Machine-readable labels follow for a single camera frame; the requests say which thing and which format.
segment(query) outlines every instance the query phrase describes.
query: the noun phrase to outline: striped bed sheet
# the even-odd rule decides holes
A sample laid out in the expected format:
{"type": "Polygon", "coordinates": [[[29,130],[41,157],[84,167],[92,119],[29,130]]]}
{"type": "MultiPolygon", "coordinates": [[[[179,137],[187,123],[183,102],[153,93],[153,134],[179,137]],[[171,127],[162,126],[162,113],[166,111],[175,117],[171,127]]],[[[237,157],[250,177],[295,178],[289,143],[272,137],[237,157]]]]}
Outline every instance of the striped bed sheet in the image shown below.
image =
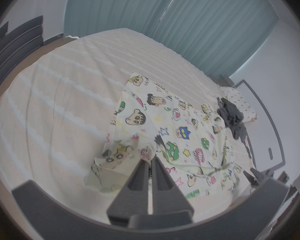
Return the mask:
{"type": "MultiPolygon", "coordinates": [[[[208,104],[217,109],[217,97],[223,96],[179,54],[135,31],[109,30],[67,43],[24,69],[0,98],[0,179],[5,187],[11,191],[33,179],[65,206],[109,223],[106,209],[113,198],[84,186],[84,178],[108,141],[114,109],[134,71],[196,108],[208,104]]],[[[252,162],[244,145],[231,142],[236,162],[249,171],[252,162]]],[[[242,174],[233,192],[190,199],[194,221],[224,211],[248,186],[242,174]]]]}

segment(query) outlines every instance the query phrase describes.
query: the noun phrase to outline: cartoon print shirt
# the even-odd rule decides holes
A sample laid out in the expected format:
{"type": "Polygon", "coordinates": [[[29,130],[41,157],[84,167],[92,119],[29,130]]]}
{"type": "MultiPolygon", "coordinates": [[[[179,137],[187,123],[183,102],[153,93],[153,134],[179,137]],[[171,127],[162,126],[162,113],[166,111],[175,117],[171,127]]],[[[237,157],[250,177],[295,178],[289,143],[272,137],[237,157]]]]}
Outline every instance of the cartoon print shirt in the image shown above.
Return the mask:
{"type": "Polygon", "coordinates": [[[115,178],[128,178],[140,158],[150,163],[154,155],[188,198],[232,190],[241,172],[226,139],[225,123],[215,111],[204,104],[197,110],[136,73],[118,102],[106,150],[110,155],[96,157],[91,174],[102,185],[106,171],[112,178],[110,189],[120,188],[122,182],[115,178]]]}

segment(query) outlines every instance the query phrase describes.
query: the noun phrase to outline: blue star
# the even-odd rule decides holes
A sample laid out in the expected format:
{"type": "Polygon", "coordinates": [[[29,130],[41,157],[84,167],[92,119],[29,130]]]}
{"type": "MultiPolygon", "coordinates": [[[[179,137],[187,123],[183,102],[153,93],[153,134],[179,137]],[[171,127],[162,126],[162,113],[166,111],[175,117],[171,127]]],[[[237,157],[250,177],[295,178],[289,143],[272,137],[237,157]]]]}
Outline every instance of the blue star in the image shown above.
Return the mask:
{"type": "Polygon", "coordinates": [[[164,129],[160,127],[159,133],[160,133],[161,136],[169,135],[169,133],[168,133],[168,127],[164,128],[164,129]]]}

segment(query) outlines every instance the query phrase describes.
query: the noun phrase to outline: white wall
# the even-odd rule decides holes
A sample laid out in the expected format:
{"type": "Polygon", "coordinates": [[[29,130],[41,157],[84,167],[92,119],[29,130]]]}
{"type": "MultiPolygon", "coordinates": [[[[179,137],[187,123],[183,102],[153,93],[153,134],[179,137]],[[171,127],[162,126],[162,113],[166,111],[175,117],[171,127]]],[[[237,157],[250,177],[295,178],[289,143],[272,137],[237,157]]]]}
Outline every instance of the white wall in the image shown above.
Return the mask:
{"type": "Polygon", "coordinates": [[[43,40],[63,33],[64,15],[67,0],[16,0],[2,20],[7,21],[8,33],[23,23],[43,15],[43,40]]]}
{"type": "Polygon", "coordinates": [[[260,97],[278,130],[291,184],[300,174],[300,33],[279,21],[260,48],[231,77],[245,79],[260,97]]]}
{"type": "Polygon", "coordinates": [[[269,0],[279,19],[300,32],[300,22],[284,0],[269,0]]]}

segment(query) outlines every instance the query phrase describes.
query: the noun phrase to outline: yellow star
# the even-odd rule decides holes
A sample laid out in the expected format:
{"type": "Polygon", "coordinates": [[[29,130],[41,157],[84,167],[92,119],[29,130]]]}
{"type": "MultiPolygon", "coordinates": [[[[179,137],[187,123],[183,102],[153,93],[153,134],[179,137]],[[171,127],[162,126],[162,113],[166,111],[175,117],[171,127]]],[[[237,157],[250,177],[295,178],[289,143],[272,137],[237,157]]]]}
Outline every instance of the yellow star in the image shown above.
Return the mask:
{"type": "Polygon", "coordinates": [[[184,155],[185,155],[186,157],[189,157],[189,156],[190,156],[190,152],[189,152],[189,150],[187,150],[187,149],[185,149],[185,150],[183,151],[183,153],[184,153],[184,155]]]}

